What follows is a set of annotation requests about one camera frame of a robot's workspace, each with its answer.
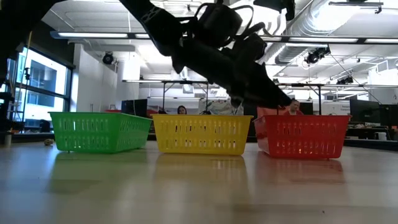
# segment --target man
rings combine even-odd
[[[284,115],[304,115],[300,111],[300,102],[292,99],[292,103],[289,106],[289,110],[284,113]]]

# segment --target plastic basket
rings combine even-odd
[[[61,151],[115,153],[145,146],[151,119],[121,113],[51,112]]]
[[[241,155],[252,116],[153,114],[159,150]]]
[[[349,116],[263,116],[254,120],[259,147],[272,157],[339,158]]]

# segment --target woman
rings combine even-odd
[[[177,113],[178,114],[187,114],[187,109],[181,105],[177,108]]]

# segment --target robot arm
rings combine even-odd
[[[0,43],[0,66],[6,63],[7,57],[52,5],[60,1],[63,0],[43,0],[37,4],[30,0],[2,0],[0,23],[5,27],[3,33],[8,35]],[[266,47],[256,34],[264,24],[247,27],[237,35],[242,19],[236,10],[241,7],[231,9],[220,0],[206,3],[200,7],[206,8],[199,19],[196,16],[187,18],[188,22],[182,24],[181,19],[154,6],[149,0],[120,2],[142,24],[159,52],[171,56],[176,72],[188,67],[209,82],[219,84],[227,89],[235,106],[242,102],[268,108],[290,104],[290,98],[267,76],[265,65],[256,63]],[[233,48],[227,48],[232,42]]]

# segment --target ceiling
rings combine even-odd
[[[157,6],[164,7],[173,15],[182,17],[193,14],[201,3],[213,2],[213,0],[153,2]],[[309,2],[311,0],[296,0],[296,14],[299,15],[299,12]],[[397,37],[398,26],[393,24],[394,21],[398,20],[398,4],[396,4],[398,1],[382,0],[382,2],[386,2],[386,6],[380,14],[375,14],[374,8],[361,9],[332,35]],[[192,11],[188,10],[188,4],[191,5]],[[144,32],[135,18],[128,13],[120,2],[115,0],[106,0],[106,2],[100,0],[69,0],[61,2],[54,5],[43,18],[43,21],[58,31]],[[90,43],[86,44],[86,49],[95,51],[98,55],[103,55],[104,50],[101,49],[116,45],[122,45],[126,49],[135,47],[136,53],[142,59],[141,73],[143,75],[170,74],[172,70],[171,59],[161,56],[149,40],[90,40]],[[287,82],[307,82],[308,79],[306,80],[306,78],[309,76],[313,83],[325,83],[330,81],[330,77],[344,72],[345,69],[354,68],[356,79],[359,82],[366,82],[368,69],[386,61],[387,58],[398,58],[398,46],[330,45],[330,48],[334,58],[327,56],[319,64],[309,69],[302,66],[303,58],[306,56],[304,54],[297,57],[289,67],[268,66],[267,71],[269,74],[284,78]],[[130,57],[131,53],[120,51],[115,52],[115,56],[123,60]]]

